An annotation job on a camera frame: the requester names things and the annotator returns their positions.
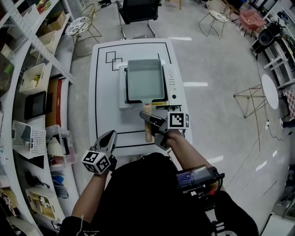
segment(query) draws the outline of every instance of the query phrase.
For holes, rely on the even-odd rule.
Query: black shirt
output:
[[[177,189],[172,161],[159,153],[126,164],[112,173],[99,207],[89,224],[64,219],[59,236],[155,235],[193,233],[210,236],[214,228],[198,200]],[[238,236],[258,236],[253,219],[224,191],[215,195],[215,214],[225,230]]]

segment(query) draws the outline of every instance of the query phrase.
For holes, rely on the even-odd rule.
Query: screen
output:
[[[192,169],[184,173],[177,174],[179,185],[193,185],[198,183],[200,179],[210,177],[211,173],[206,166],[198,169]]]

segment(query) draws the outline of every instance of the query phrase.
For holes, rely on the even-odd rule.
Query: cardboard box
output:
[[[44,34],[48,34],[55,30],[60,30],[65,23],[65,12],[58,12],[54,14],[50,19],[46,21],[46,25],[42,27],[42,31]]]
[[[61,80],[53,79],[48,83],[46,110],[45,115],[45,127],[49,127],[55,124],[61,126],[60,121],[60,96],[61,96]]]

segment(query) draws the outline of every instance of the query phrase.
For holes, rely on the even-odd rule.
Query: tiled floor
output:
[[[287,177],[290,138],[281,142],[272,138],[269,130],[263,130],[266,112],[260,109],[258,111],[261,142],[259,151],[255,116],[244,119],[233,94],[259,84],[258,69],[260,75],[268,74],[271,78],[274,78],[274,75],[269,70],[263,69],[263,65],[267,63],[263,55],[260,55],[256,64],[249,50],[253,39],[250,39],[249,35],[243,37],[243,32],[234,23],[226,24],[221,39],[213,31],[205,37],[198,27],[198,22],[206,14],[206,8],[190,0],[183,0],[181,11],[177,2],[163,2],[162,7],[159,7],[158,20],[151,21],[150,25],[158,38],[192,39],[191,41],[173,40],[172,43],[183,82],[208,83],[207,87],[185,87],[194,147],[214,163],[219,172],[225,173],[226,191],[254,218],[258,228],[261,229]],[[209,30],[210,22],[210,19],[202,21],[204,30]],[[94,17],[94,25],[102,34],[99,38],[101,43],[123,38],[115,4],[99,11]],[[218,23],[216,28],[221,31],[221,25]],[[124,25],[124,30],[128,38],[142,34],[151,35],[146,23],[143,22]],[[91,52],[96,42],[90,39],[86,43],[79,44],[78,53]],[[77,153],[78,161],[73,168],[80,193],[91,177],[79,162],[90,146],[88,134],[90,61],[91,56],[88,56],[72,62],[71,72],[75,77],[75,83],[69,89],[68,123]],[[273,136],[279,138],[284,138],[289,132],[281,130],[278,125],[278,118],[284,116],[285,109],[282,100],[277,110],[272,110],[266,105],[271,132]],[[126,163],[129,159],[120,158],[118,161]]]

